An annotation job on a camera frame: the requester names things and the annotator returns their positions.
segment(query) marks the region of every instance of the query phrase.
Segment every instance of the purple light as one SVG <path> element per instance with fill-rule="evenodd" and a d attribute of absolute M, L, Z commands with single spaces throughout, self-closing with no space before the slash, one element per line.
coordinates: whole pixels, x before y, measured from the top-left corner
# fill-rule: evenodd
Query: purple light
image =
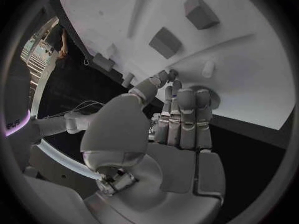
<path fill-rule="evenodd" d="M 30 120 L 30 111 L 28 110 L 28 114 L 25 117 L 25 119 L 23 119 L 18 126 L 6 130 L 5 131 L 5 136 L 8 137 L 11 134 L 17 132 L 18 130 L 20 130 L 21 128 L 23 128 L 29 122 L 29 120 Z"/>

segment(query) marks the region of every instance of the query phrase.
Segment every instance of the white panel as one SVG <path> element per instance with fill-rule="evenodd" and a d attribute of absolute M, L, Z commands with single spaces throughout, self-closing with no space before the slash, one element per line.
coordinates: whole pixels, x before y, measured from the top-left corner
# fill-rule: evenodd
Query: white panel
<path fill-rule="evenodd" d="M 185 17 L 186 0 L 61 0 L 74 28 L 94 55 L 113 43 L 114 68 L 132 84 L 175 68 L 184 87 L 205 85 L 221 97 L 214 113 L 280 129 L 295 105 L 285 50 L 271 25 L 249 0 L 204 0 L 220 24 L 197 30 Z M 165 59 L 149 46 L 166 27 L 182 49 Z M 202 76 L 216 63 L 212 78 Z M 164 90 L 157 97 L 164 100 Z"/>

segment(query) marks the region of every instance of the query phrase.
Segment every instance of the wire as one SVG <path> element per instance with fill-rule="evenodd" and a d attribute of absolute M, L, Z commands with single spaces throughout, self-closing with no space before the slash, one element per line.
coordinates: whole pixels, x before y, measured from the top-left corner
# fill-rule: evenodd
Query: wire
<path fill-rule="evenodd" d="M 81 108 L 79 108 L 81 105 L 83 105 L 84 103 L 87 103 L 87 102 L 92 102 L 91 104 L 88 104 L 88 105 L 85 105 Z M 101 102 L 98 102 L 98 101 L 93 101 L 93 100 L 88 100 L 88 101 L 84 101 L 82 103 L 80 103 L 79 105 L 77 105 L 75 108 L 73 108 L 72 110 L 70 111 L 64 111 L 64 112 L 61 112 L 61 113 L 57 113 L 57 114 L 54 114 L 54 115 L 51 115 L 51 116 L 47 116 L 45 118 L 53 118 L 53 117 L 59 117 L 59 116 L 62 116 L 66 113 L 69 113 L 69 112 L 75 112 L 75 111 L 79 111 L 79 110 L 82 110 L 86 107 L 89 107 L 89 106 L 93 106 L 93 105 L 96 105 L 96 104 L 99 104 L 101 106 L 104 106 L 105 104 L 104 103 L 101 103 Z"/>

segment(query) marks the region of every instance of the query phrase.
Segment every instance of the cable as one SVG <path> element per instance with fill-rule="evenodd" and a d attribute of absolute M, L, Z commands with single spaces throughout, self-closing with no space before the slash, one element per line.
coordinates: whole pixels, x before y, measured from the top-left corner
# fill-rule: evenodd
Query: cable
<path fill-rule="evenodd" d="M 85 105 L 85 106 L 79 108 L 81 105 L 83 105 L 84 103 L 87 103 L 87 102 L 92 102 L 92 103 L 89 104 L 89 105 Z M 45 118 L 59 117 L 59 116 L 62 116 L 62 115 L 64 115 L 64 114 L 66 114 L 66 113 L 79 111 L 79 110 L 82 110 L 82 109 L 84 109 L 84 108 L 86 108 L 86 107 L 93 106 L 93 105 L 96 105 L 96 104 L 99 104 L 99 105 L 101 105 L 101 106 L 104 106 L 104 105 L 105 105 L 104 103 L 101 103 L 101 102 L 98 102 L 98 101 L 88 100 L 88 101 L 84 101 L 84 102 L 80 103 L 79 105 L 77 105 L 75 108 L 73 108 L 73 109 L 70 110 L 70 111 L 64 111 L 64 112 L 57 113 L 57 114 L 54 114 L 54 115 L 51 115 L 51 116 L 47 116 L 47 117 L 45 117 Z"/>

